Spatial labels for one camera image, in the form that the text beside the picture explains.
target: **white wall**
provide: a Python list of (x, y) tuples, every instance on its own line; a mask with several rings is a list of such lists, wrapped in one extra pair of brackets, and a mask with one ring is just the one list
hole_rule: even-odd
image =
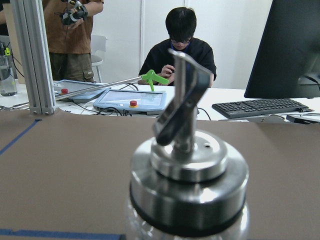
[(165, 19), (175, 7), (191, 7), (194, 36), (212, 48), (215, 88), (245, 89), (272, 0), (105, 0), (94, 16), (93, 34), (108, 38), (101, 70), (105, 83), (130, 79), (153, 45), (168, 38)]

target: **white chair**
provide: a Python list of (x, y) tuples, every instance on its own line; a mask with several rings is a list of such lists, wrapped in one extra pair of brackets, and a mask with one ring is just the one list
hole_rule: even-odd
[(99, 66), (103, 63), (103, 59), (96, 55), (97, 51), (105, 52), (107, 50), (107, 37), (100, 35), (91, 35), (91, 66), (96, 67), (99, 83), (102, 82)]

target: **man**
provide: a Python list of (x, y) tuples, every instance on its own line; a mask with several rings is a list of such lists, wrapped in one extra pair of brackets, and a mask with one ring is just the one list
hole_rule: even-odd
[(197, 18), (195, 12), (186, 7), (172, 9), (166, 19), (165, 26), (169, 34), (166, 39), (156, 44), (148, 53), (139, 75), (146, 74), (150, 69), (154, 70), (159, 76), (169, 80), (166, 85), (173, 85), (175, 80), (174, 58), (168, 49), (185, 52), (190, 55), (198, 64), (210, 70), (212, 78), (210, 87), (216, 79), (216, 66), (212, 48), (208, 43), (193, 37)]
[(93, 16), (102, 12), (104, 0), (79, 0), (87, 10), (83, 18), (63, 25), (61, 15), (77, 12), (70, 3), (42, 0), (53, 80), (94, 82), (91, 67)]

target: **glass bottle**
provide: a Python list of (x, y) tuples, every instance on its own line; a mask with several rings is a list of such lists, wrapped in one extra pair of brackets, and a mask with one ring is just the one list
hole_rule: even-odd
[(0, 55), (0, 94), (5, 97), (17, 94), (13, 70), (6, 55)]

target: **person in brown shirt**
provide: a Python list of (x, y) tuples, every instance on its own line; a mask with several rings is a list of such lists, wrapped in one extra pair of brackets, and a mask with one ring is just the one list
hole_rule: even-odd
[(90, 47), (93, 16), (102, 12), (104, 0), (79, 0), (87, 16), (70, 25), (63, 25), (60, 15), (76, 10), (65, 1), (42, 0), (52, 78), (94, 82)]

